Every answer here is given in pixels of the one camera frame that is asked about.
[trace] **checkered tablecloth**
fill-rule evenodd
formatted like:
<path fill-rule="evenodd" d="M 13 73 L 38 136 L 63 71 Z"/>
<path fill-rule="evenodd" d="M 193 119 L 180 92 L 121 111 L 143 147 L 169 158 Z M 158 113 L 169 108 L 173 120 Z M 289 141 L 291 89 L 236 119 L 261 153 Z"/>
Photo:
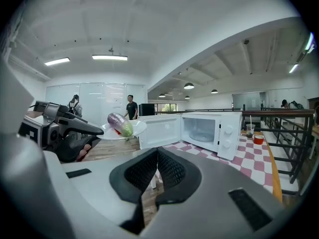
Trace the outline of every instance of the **checkered tablecloth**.
<path fill-rule="evenodd" d="M 272 165 L 266 141 L 264 141 L 262 145 L 257 145 L 253 143 L 252 138 L 247 138 L 245 134 L 241 134 L 237 152 L 232 161 L 218 157 L 216 152 L 184 141 L 169 144 L 164 147 L 186 151 L 194 155 L 218 160 L 231 165 L 258 184 L 263 185 L 264 188 L 271 193 L 273 192 Z"/>

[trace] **purple eggplant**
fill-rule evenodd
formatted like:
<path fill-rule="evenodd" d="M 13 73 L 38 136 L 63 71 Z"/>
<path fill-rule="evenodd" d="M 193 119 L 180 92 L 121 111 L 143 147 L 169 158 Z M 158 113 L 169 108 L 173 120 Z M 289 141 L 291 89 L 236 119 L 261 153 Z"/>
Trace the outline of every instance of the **purple eggplant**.
<path fill-rule="evenodd" d="M 114 129 L 122 134 L 122 136 L 131 136 L 133 134 L 132 124 L 122 115 L 111 113 L 108 116 L 108 123 Z"/>

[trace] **whiteboard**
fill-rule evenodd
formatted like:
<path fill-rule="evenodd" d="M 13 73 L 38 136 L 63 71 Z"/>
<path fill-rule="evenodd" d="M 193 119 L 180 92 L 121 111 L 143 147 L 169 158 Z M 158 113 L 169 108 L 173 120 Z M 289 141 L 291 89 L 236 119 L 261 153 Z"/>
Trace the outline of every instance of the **whiteboard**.
<path fill-rule="evenodd" d="M 46 88 L 45 100 L 67 106 L 74 95 L 79 95 L 79 84 L 68 84 Z"/>
<path fill-rule="evenodd" d="M 110 113 L 119 113 L 124 116 L 126 111 L 126 86 L 125 84 L 102 83 L 101 125 L 108 123 Z"/>
<path fill-rule="evenodd" d="M 60 104 L 60 86 L 47 87 L 45 101 Z"/>
<path fill-rule="evenodd" d="M 138 105 L 146 103 L 145 86 L 123 83 L 79 83 L 47 87 L 45 100 L 68 105 L 75 94 L 80 98 L 82 118 L 98 126 L 107 123 L 110 113 L 125 114 L 128 95 L 133 95 Z"/>
<path fill-rule="evenodd" d="M 102 125 L 102 83 L 81 83 L 79 96 L 82 105 L 82 118 L 95 125 Z"/>

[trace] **white microwave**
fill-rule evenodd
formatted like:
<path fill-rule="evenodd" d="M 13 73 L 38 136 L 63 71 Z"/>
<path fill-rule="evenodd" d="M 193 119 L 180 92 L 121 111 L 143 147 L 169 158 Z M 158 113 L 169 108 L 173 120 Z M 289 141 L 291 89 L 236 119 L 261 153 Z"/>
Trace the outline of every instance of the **white microwave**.
<path fill-rule="evenodd" d="M 165 146 L 180 140 L 233 160 L 241 131 L 241 112 L 194 112 L 141 116 L 147 124 L 139 135 L 140 148 Z"/>

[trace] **microwave control knob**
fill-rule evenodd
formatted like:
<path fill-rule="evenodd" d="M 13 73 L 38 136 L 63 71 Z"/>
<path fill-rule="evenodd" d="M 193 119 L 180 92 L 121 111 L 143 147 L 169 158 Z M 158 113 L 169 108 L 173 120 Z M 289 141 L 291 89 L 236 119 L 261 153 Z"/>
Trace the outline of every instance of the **microwave control knob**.
<path fill-rule="evenodd" d="M 226 134 L 231 134 L 233 132 L 233 127 L 228 125 L 225 130 Z"/>
<path fill-rule="evenodd" d="M 226 149 L 228 149 L 230 147 L 230 141 L 226 140 L 223 145 Z"/>

